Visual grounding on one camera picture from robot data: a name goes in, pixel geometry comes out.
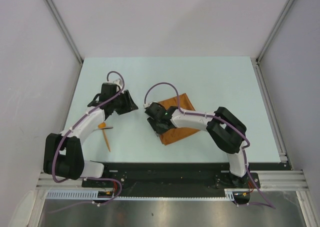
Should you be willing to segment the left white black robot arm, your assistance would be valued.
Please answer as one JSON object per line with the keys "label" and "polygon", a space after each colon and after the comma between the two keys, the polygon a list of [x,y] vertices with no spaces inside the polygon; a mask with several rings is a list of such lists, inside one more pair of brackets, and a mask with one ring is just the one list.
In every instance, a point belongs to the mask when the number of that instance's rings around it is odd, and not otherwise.
{"label": "left white black robot arm", "polygon": [[122,80],[104,82],[100,93],[87,105],[85,114],[72,127],[50,133],[45,140],[43,171],[54,176],[77,180],[88,174],[100,187],[110,183],[111,175],[104,165],[84,160],[82,144],[98,125],[116,112],[126,114],[138,109]]}

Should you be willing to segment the orange cloth napkin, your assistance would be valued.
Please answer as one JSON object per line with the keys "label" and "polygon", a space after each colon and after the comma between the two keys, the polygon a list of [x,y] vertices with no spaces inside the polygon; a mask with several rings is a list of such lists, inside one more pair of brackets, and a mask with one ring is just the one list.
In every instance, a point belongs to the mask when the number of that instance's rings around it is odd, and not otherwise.
{"label": "orange cloth napkin", "polygon": [[[158,102],[161,104],[166,110],[169,109],[169,107],[177,107],[178,106],[178,98],[177,97],[171,97],[165,100],[161,100]],[[194,111],[195,108],[193,107],[188,95],[186,93],[183,93],[179,95],[179,103],[180,107],[182,109],[188,110],[188,111]],[[196,128],[190,128],[190,125],[184,125],[181,123],[180,120],[177,118],[174,119],[173,123],[174,128],[169,129],[165,133],[161,134],[159,136],[160,141],[163,145],[167,146],[173,143],[176,143],[178,141],[181,141],[189,136],[192,136],[199,132],[199,129]]]}

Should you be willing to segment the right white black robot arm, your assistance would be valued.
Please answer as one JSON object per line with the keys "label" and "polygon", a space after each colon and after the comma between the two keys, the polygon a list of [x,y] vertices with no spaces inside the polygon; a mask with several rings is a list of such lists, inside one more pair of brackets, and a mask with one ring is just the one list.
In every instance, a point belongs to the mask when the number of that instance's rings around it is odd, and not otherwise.
{"label": "right white black robot arm", "polygon": [[247,187],[249,164],[244,149],[250,146],[247,127],[227,108],[219,107],[214,113],[186,110],[178,106],[165,108],[158,102],[144,104],[147,121],[157,135],[169,130],[189,128],[207,132],[215,145],[227,154],[229,177],[226,185]]}

